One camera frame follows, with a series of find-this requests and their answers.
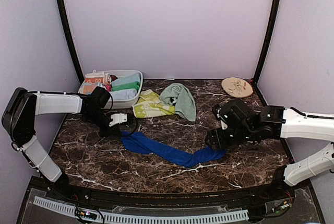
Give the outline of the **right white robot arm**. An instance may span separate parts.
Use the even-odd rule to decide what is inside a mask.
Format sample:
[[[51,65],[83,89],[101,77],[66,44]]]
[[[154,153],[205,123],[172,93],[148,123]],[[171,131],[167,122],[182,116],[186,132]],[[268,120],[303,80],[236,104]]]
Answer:
[[[306,138],[326,140],[328,144],[313,155],[275,170],[272,184],[266,189],[271,200],[277,200],[287,187],[327,170],[333,171],[333,115],[311,114],[296,108],[268,105],[253,111],[241,99],[215,105],[213,115],[221,127],[207,133],[205,143],[213,150],[227,149],[247,141]]]

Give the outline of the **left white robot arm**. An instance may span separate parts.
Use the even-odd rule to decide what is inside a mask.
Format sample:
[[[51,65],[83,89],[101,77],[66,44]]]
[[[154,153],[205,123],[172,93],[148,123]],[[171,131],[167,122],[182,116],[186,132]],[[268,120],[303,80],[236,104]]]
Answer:
[[[69,201],[74,190],[69,178],[52,160],[38,141],[35,118],[45,114],[80,114],[96,125],[104,137],[120,135],[119,125],[127,121],[124,113],[108,116],[104,108],[111,94],[96,87],[89,95],[82,93],[28,91],[16,88],[2,116],[2,126],[9,134],[12,146],[23,154],[33,169],[50,183],[62,201]]]

